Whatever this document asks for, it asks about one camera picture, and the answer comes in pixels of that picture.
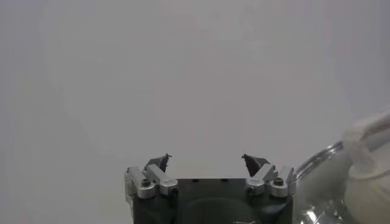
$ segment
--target metal bracket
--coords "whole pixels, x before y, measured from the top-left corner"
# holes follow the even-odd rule
[[[139,198],[151,198],[155,195],[155,184],[148,180],[138,167],[127,168],[124,175],[126,200],[137,194]]]
[[[275,180],[269,183],[269,191],[272,196],[285,198],[296,193],[296,174],[294,168],[283,166]]]
[[[265,185],[274,179],[274,170],[274,165],[269,163],[264,164],[253,177],[246,179],[247,192],[251,195],[264,193]]]
[[[177,195],[178,182],[174,178],[167,176],[158,166],[155,164],[148,165],[146,167],[145,175],[160,185],[160,193],[167,196]]]

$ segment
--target white background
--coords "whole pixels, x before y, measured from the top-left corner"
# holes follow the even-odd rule
[[[123,173],[298,166],[390,103],[386,0],[0,1],[0,223],[130,223]]]

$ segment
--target screw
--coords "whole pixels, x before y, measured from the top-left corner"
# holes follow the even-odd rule
[[[280,177],[276,178],[276,180],[274,181],[274,184],[276,186],[282,186],[284,183],[285,183],[285,181]]]
[[[148,187],[148,186],[150,186],[151,185],[151,181],[150,180],[148,180],[148,179],[142,179],[142,181],[141,181],[141,186],[142,187]]]

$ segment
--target bolt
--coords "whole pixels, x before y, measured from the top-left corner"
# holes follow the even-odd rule
[[[172,188],[169,190],[169,195],[171,197],[177,197],[178,194],[179,194],[179,190],[177,190],[177,188]]]
[[[150,180],[148,180],[148,179],[142,179],[142,181],[141,181],[141,186],[142,187],[148,187],[148,186],[150,186],[151,185],[151,181]]]
[[[274,181],[274,184],[276,186],[282,186],[284,183],[285,183],[285,181],[280,177],[276,178],[276,180]]]
[[[246,193],[247,193],[248,195],[250,195],[250,196],[253,196],[253,195],[255,195],[255,189],[252,188],[252,187],[250,187],[250,188],[248,188],[248,189],[246,190]]]

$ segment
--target gray wall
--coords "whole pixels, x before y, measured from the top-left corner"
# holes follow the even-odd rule
[[[0,223],[130,223],[123,172],[298,166],[390,103],[386,0],[0,1]]]

